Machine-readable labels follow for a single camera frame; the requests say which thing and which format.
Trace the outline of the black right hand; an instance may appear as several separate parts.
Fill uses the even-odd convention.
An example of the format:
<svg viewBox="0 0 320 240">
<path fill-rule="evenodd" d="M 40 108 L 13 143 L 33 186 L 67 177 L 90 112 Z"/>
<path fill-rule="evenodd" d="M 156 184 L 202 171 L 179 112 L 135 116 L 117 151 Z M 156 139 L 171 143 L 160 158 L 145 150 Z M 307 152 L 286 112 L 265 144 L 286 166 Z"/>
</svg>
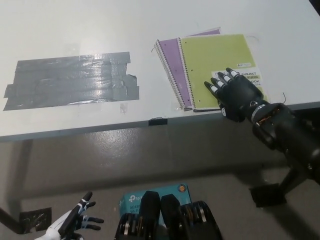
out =
<svg viewBox="0 0 320 240">
<path fill-rule="evenodd" d="M 227 74 L 218 73 L 218 78 L 212 77 L 211 82 L 204 85 L 217 99 L 221 113 L 227 119 L 237 123 L 245 119 L 249 121 L 256 108 L 266 105 L 263 93 L 245 76 L 231 68 L 226 68 Z"/>
</svg>

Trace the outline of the white and black left hand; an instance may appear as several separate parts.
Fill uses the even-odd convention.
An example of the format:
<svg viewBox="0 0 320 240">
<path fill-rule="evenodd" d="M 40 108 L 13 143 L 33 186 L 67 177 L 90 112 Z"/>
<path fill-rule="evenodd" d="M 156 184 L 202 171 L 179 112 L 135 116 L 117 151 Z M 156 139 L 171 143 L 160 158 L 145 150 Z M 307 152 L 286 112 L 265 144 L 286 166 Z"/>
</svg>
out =
<svg viewBox="0 0 320 240">
<path fill-rule="evenodd" d="M 97 217 L 89 217 L 83 213 L 90 207 L 93 207 L 96 202 L 90 202 L 93 193 L 87 192 L 84 197 L 75 205 L 72 210 L 69 210 L 54 223 L 52 223 L 45 234 L 38 238 L 39 240 L 83 240 L 81 234 L 76 233 L 80 229 L 90 229 L 100 231 L 99 225 L 91 223 L 103 224 L 104 220 Z"/>
</svg>

